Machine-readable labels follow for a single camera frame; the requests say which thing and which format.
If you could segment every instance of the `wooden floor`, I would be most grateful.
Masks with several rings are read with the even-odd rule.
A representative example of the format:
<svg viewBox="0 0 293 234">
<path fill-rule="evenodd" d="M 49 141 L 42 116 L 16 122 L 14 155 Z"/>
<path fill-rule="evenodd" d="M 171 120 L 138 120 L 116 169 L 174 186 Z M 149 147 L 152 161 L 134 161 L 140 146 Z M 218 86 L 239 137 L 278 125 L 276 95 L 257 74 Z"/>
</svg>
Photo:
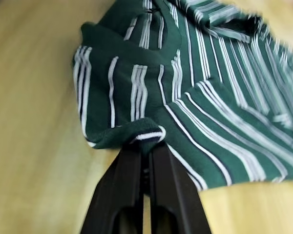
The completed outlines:
<svg viewBox="0 0 293 234">
<path fill-rule="evenodd" d="M 80 25 L 98 21 L 112 1 L 0 3 L 0 234 L 77 234 L 117 154 L 85 143 L 70 66 Z M 234 2 L 263 13 L 293 46 L 290 6 Z M 243 184 L 200 196 L 214 234 L 293 234 L 291 183 Z"/>
</svg>

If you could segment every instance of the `green striped shirt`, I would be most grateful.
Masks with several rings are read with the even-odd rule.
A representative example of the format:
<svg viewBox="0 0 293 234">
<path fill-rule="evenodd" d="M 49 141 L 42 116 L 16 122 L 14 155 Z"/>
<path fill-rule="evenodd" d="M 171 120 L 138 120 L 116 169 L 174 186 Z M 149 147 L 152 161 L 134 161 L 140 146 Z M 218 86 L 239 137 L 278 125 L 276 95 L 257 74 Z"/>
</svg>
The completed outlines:
<svg viewBox="0 0 293 234">
<path fill-rule="evenodd" d="M 293 179 L 293 51 L 213 0 L 117 0 L 73 59 L 93 148 L 165 141 L 198 190 Z"/>
</svg>

